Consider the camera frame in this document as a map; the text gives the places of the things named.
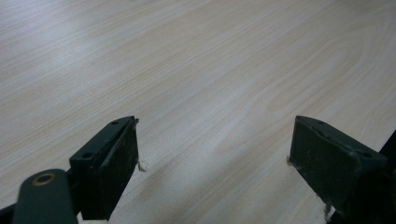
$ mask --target screw hole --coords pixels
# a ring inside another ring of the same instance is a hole
[[[33,180],[34,186],[43,186],[51,182],[55,178],[55,174],[43,174]]]
[[[82,158],[84,158],[84,159],[89,159],[89,158],[91,158],[93,156],[93,154],[91,153],[91,152],[88,152],[88,153],[84,153],[83,155],[82,155]]]

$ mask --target black plastic piece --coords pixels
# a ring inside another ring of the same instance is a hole
[[[27,178],[21,185],[13,224],[75,224],[66,172],[53,169]]]
[[[139,158],[137,122],[134,117],[112,121],[70,158],[75,207],[84,219],[109,220]]]
[[[15,204],[5,207],[0,210],[0,223],[8,224],[12,222],[12,217],[14,216]]]
[[[361,210],[356,204],[365,202],[361,195],[372,191],[387,158],[323,121],[298,116],[290,162],[323,202],[350,215]]]
[[[387,170],[389,172],[392,172],[394,169],[396,169],[396,131],[393,132],[379,153],[388,158]]]

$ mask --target frayed thread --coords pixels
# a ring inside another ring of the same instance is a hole
[[[300,170],[300,169],[301,169],[300,166],[297,166],[296,164],[294,164],[293,162],[291,162],[290,156],[287,156],[287,157],[286,157],[286,164],[287,164],[288,166],[293,166],[296,170]]]
[[[332,205],[330,203],[326,203],[326,206],[324,207],[324,219],[326,222],[330,222],[330,219],[332,218],[331,212]]]
[[[139,169],[140,172],[146,172],[147,167],[143,168],[142,161],[141,160],[137,160],[137,169]]]

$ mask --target light wood grain surface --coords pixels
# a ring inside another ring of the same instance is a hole
[[[1,207],[135,115],[148,171],[109,223],[324,223],[286,164],[294,118],[383,146],[396,2],[1,1],[0,73]]]

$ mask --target wood grain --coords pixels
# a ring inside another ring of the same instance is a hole
[[[392,0],[0,1],[0,206],[135,115],[148,171],[109,223],[324,223],[294,118],[379,150],[395,71]]]

